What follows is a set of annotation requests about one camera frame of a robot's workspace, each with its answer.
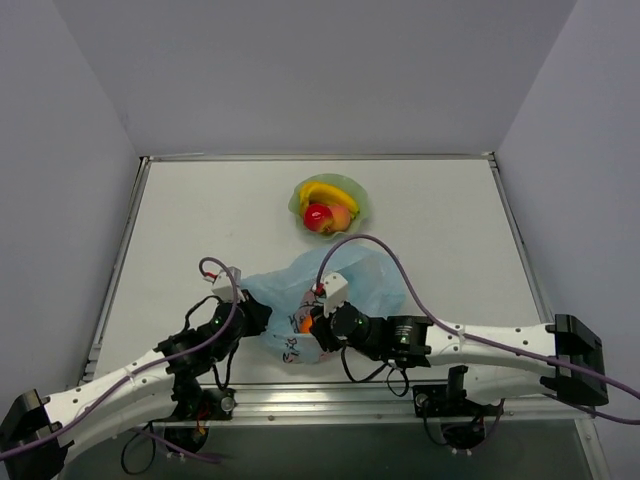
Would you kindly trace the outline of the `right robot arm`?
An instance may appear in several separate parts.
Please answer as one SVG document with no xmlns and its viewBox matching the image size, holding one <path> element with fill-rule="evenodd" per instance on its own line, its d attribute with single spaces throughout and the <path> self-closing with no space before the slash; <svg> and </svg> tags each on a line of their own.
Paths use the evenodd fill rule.
<svg viewBox="0 0 640 480">
<path fill-rule="evenodd" d="M 308 319 L 325 352 L 350 347 L 399 369 L 448 367 L 444 400 L 455 412 L 536 394 L 587 407 L 609 401 L 602 341 L 573 315 L 530 327 L 483 327 L 370 317 L 345 302 L 331 313 L 316 306 Z"/>
</svg>

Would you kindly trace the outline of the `fake peach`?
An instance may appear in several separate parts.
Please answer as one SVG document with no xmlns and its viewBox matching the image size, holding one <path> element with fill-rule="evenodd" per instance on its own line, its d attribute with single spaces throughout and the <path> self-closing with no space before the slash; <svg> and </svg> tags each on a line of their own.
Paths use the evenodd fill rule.
<svg viewBox="0 0 640 480">
<path fill-rule="evenodd" d="M 327 209 L 328 219 L 326 220 L 323 232 L 325 234 L 330 234 L 346 231 L 352 221 L 349 209 L 342 205 L 329 205 Z"/>
</svg>

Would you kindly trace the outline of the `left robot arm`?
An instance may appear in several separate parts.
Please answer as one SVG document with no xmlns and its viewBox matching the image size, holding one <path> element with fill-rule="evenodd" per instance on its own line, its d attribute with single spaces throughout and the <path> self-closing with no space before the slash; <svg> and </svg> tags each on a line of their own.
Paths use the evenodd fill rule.
<svg viewBox="0 0 640 480">
<path fill-rule="evenodd" d="M 200 376 L 262 334 L 270 307 L 251 297 L 218 301 L 211 319 L 161 341 L 142 357 L 64 392 L 19 395 L 1 422 L 1 460 L 11 479 L 52 479 L 92 446 L 140 424 L 194 420 L 214 402 Z"/>
</svg>

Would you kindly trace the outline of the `yellow fake banana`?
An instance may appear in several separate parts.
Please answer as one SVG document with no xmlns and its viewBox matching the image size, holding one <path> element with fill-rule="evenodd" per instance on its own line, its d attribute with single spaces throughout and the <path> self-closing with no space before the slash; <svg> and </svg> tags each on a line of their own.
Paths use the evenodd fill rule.
<svg viewBox="0 0 640 480">
<path fill-rule="evenodd" d="M 322 203 L 328 206 L 343 206 L 349 211 L 351 218 L 360 213 L 359 204 L 346 191 L 324 182 L 305 183 L 298 193 L 299 213 L 304 214 L 311 203 Z"/>
</svg>

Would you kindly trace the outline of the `red fake apple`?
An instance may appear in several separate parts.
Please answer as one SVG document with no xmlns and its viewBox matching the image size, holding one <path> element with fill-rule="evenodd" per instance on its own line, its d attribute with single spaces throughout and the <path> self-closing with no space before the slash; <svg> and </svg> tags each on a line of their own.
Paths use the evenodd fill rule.
<svg viewBox="0 0 640 480">
<path fill-rule="evenodd" d="M 304 226 L 311 232 L 327 232 L 333 223 L 331 209 L 324 204 L 312 203 L 303 213 Z"/>
</svg>

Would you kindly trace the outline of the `light blue plastic bag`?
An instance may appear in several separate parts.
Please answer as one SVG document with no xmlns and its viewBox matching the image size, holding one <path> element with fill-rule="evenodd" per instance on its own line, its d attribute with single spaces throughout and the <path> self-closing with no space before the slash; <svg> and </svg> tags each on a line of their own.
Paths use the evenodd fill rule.
<svg viewBox="0 0 640 480">
<path fill-rule="evenodd" d="M 316 248 L 297 257 L 285 269 L 252 275 L 242 287 L 272 309 L 260 342 L 283 363 L 315 364 L 331 356 L 316 339 L 299 327 L 318 302 L 310 293 L 321 261 L 329 249 Z M 400 313 L 406 288 L 391 258 L 360 245 L 347 245 L 334 253 L 324 270 L 338 273 L 348 283 L 347 301 L 368 316 Z"/>
</svg>

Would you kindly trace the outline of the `fake orange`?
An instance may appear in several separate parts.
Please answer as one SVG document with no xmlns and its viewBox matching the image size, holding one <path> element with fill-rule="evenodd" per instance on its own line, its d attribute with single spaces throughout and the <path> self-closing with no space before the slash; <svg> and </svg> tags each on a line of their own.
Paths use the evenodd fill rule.
<svg viewBox="0 0 640 480">
<path fill-rule="evenodd" d="M 308 316 L 300 323 L 299 332 L 301 334 L 309 334 L 312 326 L 313 320 L 310 316 Z"/>
</svg>

